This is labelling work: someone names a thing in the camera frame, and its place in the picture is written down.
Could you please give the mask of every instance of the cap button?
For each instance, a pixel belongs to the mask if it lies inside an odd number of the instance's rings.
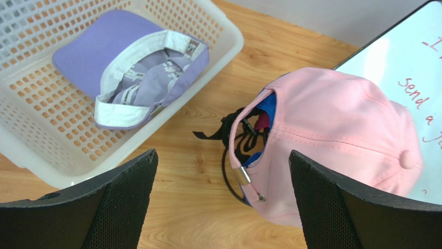
[[[417,164],[415,157],[409,150],[405,150],[400,154],[399,163],[402,168],[407,170],[414,168]]]

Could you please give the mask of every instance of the purple baseball cap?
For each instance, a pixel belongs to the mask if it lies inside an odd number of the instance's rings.
[[[57,50],[56,69],[95,99],[95,123],[132,129],[178,99],[209,64],[209,47],[125,10],[99,17]]]

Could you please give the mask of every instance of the wood grain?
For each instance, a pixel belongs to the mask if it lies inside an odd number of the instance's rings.
[[[230,194],[220,170],[222,143],[199,140],[192,131],[215,132],[222,117],[246,106],[280,75],[306,66],[332,68],[357,48],[231,3],[213,2],[241,30],[245,45],[127,159],[150,148],[160,158],[139,248],[306,248],[301,229],[271,224]],[[37,199],[55,190],[0,155],[0,202]]]

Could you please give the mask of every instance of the wall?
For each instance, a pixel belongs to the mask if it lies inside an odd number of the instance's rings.
[[[363,46],[427,0],[227,0]]]

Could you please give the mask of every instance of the laundry basket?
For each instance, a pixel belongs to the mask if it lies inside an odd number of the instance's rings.
[[[100,129],[94,100],[51,64],[53,53],[103,13],[125,9],[210,46],[211,62],[184,95],[149,123]],[[242,49],[238,28],[210,0],[1,0],[0,153],[65,188],[119,165]]]

